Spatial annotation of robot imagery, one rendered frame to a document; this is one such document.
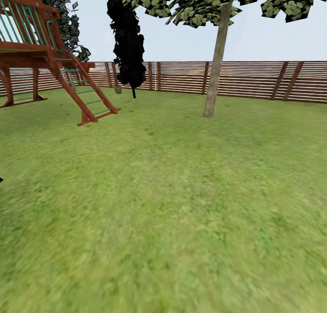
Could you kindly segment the wicker basket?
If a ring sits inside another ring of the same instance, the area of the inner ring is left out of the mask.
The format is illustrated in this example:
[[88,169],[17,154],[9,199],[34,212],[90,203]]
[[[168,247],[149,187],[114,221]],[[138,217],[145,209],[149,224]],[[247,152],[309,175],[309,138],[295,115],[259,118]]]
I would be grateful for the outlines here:
[[114,89],[117,94],[121,94],[121,86],[114,86]]

